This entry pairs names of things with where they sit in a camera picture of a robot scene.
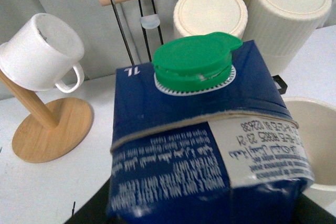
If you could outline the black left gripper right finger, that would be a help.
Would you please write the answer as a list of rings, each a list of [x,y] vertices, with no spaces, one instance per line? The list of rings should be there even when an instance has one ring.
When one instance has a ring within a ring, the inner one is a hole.
[[[304,194],[301,194],[296,200],[295,223],[335,224],[335,216],[327,212]]]

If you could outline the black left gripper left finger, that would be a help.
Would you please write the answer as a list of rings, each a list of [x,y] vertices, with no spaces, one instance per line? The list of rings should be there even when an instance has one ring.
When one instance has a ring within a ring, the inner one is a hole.
[[[118,223],[117,218],[107,217],[106,206],[108,202],[110,181],[107,180],[103,186],[75,212],[65,223]]]

